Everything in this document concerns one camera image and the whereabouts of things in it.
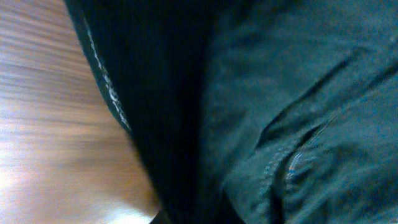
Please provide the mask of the black shorts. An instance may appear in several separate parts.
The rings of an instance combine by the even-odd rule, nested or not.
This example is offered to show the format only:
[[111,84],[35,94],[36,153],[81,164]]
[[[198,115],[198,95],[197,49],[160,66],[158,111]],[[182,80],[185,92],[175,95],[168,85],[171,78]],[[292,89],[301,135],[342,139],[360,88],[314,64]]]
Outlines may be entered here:
[[65,4],[158,222],[397,222],[396,1]]

